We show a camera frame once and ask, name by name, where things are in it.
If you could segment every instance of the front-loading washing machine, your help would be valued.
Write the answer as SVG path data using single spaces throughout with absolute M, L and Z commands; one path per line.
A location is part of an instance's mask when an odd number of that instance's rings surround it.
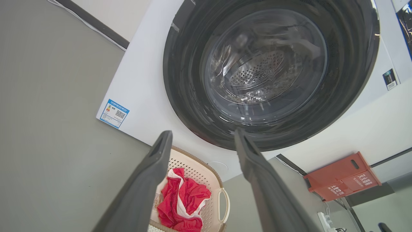
M 411 71 L 391 1 L 153 0 L 97 118 L 147 144 L 172 130 L 227 180 L 241 173 L 235 128 L 268 159 L 288 154 Z M 290 156 L 311 170 L 340 148 Z

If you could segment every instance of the blue label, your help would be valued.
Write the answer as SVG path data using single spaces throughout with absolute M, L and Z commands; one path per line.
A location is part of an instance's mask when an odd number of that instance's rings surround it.
M 109 99 L 106 107 L 102 112 L 102 115 L 100 116 L 100 120 L 119 129 L 128 113 L 128 109 Z

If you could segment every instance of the basket handle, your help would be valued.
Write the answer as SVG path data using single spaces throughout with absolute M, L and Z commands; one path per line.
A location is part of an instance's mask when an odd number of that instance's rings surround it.
M 225 217 L 223 218 L 223 220 L 220 219 L 220 194 L 223 193 L 225 195 L 226 198 L 226 213 L 225 213 Z M 227 218 L 229 217 L 229 213 L 230 213 L 230 200 L 229 200 L 229 195 L 227 194 L 226 190 L 224 188 L 221 188 L 219 190 L 218 193 L 218 220 L 221 223 L 226 223 Z

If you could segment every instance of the washing machine door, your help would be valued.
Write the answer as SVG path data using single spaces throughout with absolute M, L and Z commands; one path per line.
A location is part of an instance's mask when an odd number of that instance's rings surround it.
M 181 121 L 234 150 L 244 128 L 262 151 L 322 131 L 355 101 L 375 63 L 368 0 L 186 0 L 164 51 L 164 83 Z

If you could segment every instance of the sticker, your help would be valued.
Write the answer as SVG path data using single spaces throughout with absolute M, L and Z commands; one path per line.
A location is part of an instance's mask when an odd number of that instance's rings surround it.
M 383 76 L 388 90 L 391 90 L 393 87 L 398 85 L 396 82 L 395 74 L 393 73 L 393 69 L 387 71 Z
M 119 129 L 129 110 L 109 99 L 100 120 Z

